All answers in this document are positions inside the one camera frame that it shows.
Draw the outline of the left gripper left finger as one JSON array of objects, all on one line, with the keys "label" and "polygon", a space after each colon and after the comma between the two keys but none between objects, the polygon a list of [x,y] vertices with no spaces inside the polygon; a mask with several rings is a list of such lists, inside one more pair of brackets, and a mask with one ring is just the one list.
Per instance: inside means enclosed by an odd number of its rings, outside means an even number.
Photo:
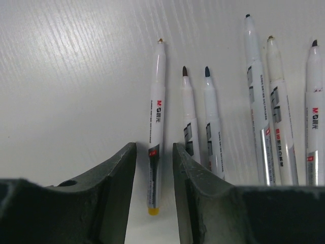
[{"label": "left gripper left finger", "polygon": [[124,243],[137,146],[57,186],[1,179],[1,243]]}]

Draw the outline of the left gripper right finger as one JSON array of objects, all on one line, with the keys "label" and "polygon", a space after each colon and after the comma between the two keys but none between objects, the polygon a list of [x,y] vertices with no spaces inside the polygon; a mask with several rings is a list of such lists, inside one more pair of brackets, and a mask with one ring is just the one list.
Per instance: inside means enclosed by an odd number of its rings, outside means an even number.
[{"label": "left gripper right finger", "polygon": [[181,243],[324,243],[324,187],[235,186],[173,145]]}]

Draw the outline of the blue-end white pen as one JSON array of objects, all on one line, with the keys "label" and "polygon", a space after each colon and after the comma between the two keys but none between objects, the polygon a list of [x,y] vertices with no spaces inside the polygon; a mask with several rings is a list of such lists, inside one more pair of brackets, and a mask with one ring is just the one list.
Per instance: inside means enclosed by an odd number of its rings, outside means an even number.
[{"label": "blue-end white pen", "polygon": [[205,67],[204,102],[209,165],[213,174],[225,180],[216,89],[208,66]]}]

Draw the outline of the red-end white pen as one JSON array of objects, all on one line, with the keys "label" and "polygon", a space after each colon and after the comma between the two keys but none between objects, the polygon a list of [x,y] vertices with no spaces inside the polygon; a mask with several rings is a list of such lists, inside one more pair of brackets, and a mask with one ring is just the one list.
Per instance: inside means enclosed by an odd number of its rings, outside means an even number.
[{"label": "red-end white pen", "polygon": [[198,123],[195,112],[193,89],[186,66],[182,68],[182,100],[183,100],[183,134],[185,150],[193,160],[201,164]]}]

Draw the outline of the orange-end white pen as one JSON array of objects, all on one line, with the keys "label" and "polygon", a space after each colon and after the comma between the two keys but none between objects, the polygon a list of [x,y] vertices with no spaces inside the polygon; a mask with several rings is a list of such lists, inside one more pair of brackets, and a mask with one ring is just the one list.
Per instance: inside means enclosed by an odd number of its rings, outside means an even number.
[{"label": "orange-end white pen", "polygon": [[148,213],[151,216],[156,216],[160,208],[166,90],[166,51],[163,39],[159,39],[157,42],[153,61],[153,74],[150,84],[147,207]]}]

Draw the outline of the green-end white pen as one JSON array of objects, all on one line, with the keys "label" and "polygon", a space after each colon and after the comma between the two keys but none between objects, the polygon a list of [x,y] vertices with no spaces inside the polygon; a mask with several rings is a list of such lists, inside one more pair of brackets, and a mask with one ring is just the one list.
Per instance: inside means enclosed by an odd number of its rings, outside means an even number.
[{"label": "green-end white pen", "polygon": [[267,112],[264,67],[258,35],[250,14],[246,14],[244,19],[244,45],[258,179],[262,185],[274,186],[276,185],[276,180],[270,121]]}]

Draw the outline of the yellow-end white pen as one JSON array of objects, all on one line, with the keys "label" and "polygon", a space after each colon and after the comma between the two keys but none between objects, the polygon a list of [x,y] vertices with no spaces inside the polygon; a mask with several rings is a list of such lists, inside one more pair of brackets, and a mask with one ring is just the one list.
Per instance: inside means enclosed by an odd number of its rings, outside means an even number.
[{"label": "yellow-end white pen", "polygon": [[269,36],[267,39],[266,58],[281,184],[283,186],[297,186],[299,180],[288,94],[281,53],[273,36]]}]

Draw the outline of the magenta-end white pen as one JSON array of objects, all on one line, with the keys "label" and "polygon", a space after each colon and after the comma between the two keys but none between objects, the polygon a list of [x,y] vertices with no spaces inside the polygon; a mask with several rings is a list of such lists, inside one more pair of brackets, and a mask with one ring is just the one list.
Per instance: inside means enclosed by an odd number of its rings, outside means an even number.
[{"label": "magenta-end white pen", "polygon": [[306,184],[324,185],[324,90],[322,56],[315,39],[306,64]]}]

